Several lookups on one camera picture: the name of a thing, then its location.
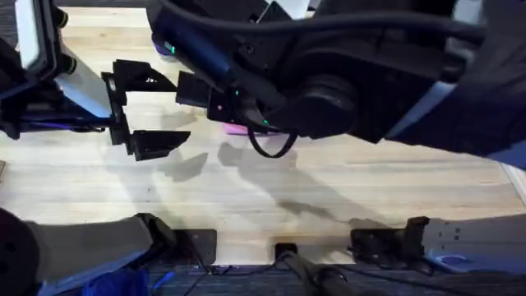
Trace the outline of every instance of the pink object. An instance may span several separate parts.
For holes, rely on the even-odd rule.
[[[248,131],[246,127],[238,126],[236,124],[225,123],[223,124],[223,130],[227,135],[238,135],[238,136],[248,135]]]
[[[238,126],[237,124],[224,123],[223,130],[227,135],[248,136],[247,128]],[[268,132],[265,134],[260,134],[256,132],[256,136],[275,136],[275,135],[280,135],[280,134],[276,132]]]

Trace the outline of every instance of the black clamp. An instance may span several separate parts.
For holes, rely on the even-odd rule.
[[[433,268],[424,258],[422,239],[429,218],[408,220],[404,229],[354,229],[348,250],[354,259],[382,269],[415,270],[432,275]]]
[[[112,108],[113,124],[109,131],[113,145],[125,144],[128,155],[137,161],[168,156],[188,140],[190,132],[134,131],[130,133],[123,106],[127,105],[127,91],[174,92],[177,87],[165,76],[152,69],[147,62],[117,60],[113,73],[102,73]]]

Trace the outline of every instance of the metal mount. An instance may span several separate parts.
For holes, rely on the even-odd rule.
[[[432,275],[433,268],[424,259],[422,239],[429,218],[408,220],[404,229],[353,229],[348,250],[356,261],[382,269],[415,270]]]

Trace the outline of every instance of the black wire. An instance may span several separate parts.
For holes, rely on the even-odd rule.
[[[281,150],[278,151],[278,153],[271,155],[265,150],[263,150],[263,148],[261,148],[260,143],[258,143],[256,139],[256,134],[251,128],[249,127],[247,128],[247,133],[248,133],[248,140],[250,140],[250,143],[252,144],[252,147],[254,147],[256,152],[259,153],[263,157],[271,158],[271,159],[278,159],[282,157],[283,155],[286,155],[287,152],[290,151],[290,149],[293,147],[294,143],[298,139],[298,134],[296,133],[289,134],[287,141],[283,145],[283,148],[281,148]]]
[[[387,280],[393,283],[406,284],[406,285],[410,285],[413,287],[431,289],[431,290],[446,292],[446,293],[450,293],[450,294],[454,294],[458,296],[478,296],[476,294],[471,294],[469,292],[458,291],[457,289],[446,288],[446,287],[435,285],[435,284],[426,284],[426,283],[417,282],[413,280],[402,280],[402,279],[396,279],[396,278],[392,278],[390,276],[385,276],[385,275],[376,275],[370,272],[356,270],[348,266],[337,266],[337,267],[342,270],[350,271],[355,274],[363,275],[363,276],[370,277],[373,279]]]
[[[227,277],[231,277],[231,276],[250,276],[250,275],[257,275],[257,274],[262,274],[262,273],[265,273],[267,271],[270,271],[272,269],[275,268],[276,264],[278,264],[278,262],[280,261],[277,261],[274,262],[272,265],[270,266],[266,266],[266,267],[263,267],[263,268],[260,268],[260,269],[257,269],[255,271],[249,271],[249,272],[245,272],[245,273],[239,273],[239,274],[227,274],[229,271],[232,270],[232,266],[228,266],[226,270],[224,270],[223,272],[221,273],[215,273],[217,270],[215,268],[211,269],[212,270],[212,273],[209,273],[208,270],[209,268],[205,268],[205,273],[203,275],[201,275],[191,286],[190,288],[188,288],[188,290],[184,293],[183,296],[188,296],[195,288],[196,286],[202,281],[205,279],[206,276],[227,276]]]
[[[319,16],[297,21],[272,21],[257,24],[223,21],[198,16],[172,3],[159,0],[164,7],[180,19],[202,29],[249,35],[277,35],[306,33],[322,30],[349,30],[363,28],[391,27],[408,30],[426,30],[481,44],[486,29],[443,16],[416,12],[360,12],[333,16]]]
[[[184,293],[183,296],[188,296],[195,288],[196,286],[207,276],[207,273],[202,274],[191,286],[188,288],[187,292]]]

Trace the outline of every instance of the wooden tabletop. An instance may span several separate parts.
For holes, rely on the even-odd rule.
[[[177,81],[150,41],[144,9],[64,8],[65,43],[95,72],[147,61]],[[218,264],[261,264],[275,242],[296,242],[316,261],[342,253],[351,219],[402,226],[409,217],[471,220],[526,213],[498,163],[350,136],[300,140],[280,160],[260,157],[174,94],[129,94],[131,128],[191,131],[168,158],[137,163],[109,134],[46,132],[0,138],[8,163],[0,206],[26,220],[75,224],[150,212],[174,228],[217,229]],[[262,138],[277,150],[281,136]]]

